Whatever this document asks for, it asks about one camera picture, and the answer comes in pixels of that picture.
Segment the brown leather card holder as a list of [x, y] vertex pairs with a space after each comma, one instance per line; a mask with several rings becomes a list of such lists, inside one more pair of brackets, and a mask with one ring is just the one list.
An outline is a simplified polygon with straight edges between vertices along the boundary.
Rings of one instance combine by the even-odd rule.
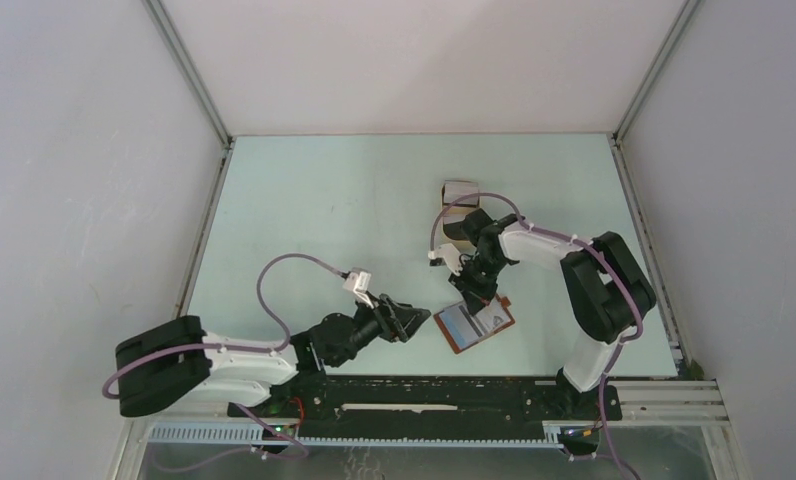
[[497, 295], [491, 304], [471, 315], [465, 302], [450, 305], [433, 315], [447, 345], [460, 354], [515, 324], [509, 310], [511, 301]]

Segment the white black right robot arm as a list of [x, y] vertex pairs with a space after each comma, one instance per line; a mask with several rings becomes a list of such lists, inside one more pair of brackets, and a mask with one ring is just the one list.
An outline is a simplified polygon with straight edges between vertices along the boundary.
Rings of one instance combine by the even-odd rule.
[[624, 239], [608, 231], [589, 241], [540, 228], [517, 212], [492, 219], [478, 209], [462, 224], [473, 246], [467, 255], [450, 244], [431, 245], [432, 265], [445, 265], [449, 282], [472, 314], [492, 303], [507, 266], [531, 263], [561, 274], [580, 328], [574, 350], [558, 373], [559, 411], [580, 418], [596, 403], [621, 346], [639, 338], [656, 294]]

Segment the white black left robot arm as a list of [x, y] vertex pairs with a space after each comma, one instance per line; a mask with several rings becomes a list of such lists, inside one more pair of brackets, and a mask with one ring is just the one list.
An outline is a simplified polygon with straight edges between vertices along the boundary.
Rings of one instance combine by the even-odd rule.
[[273, 344], [220, 336], [186, 315], [119, 343], [117, 370], [103, 392], [125, 418], [154, 415], [179, 401], [238, 404], [278, 416], [290, 403], [286, 385], [354, 360], [377, 339], [406, 343], [430, 316], [382, 294], [358, 302], [351, 316], [331, 313]]

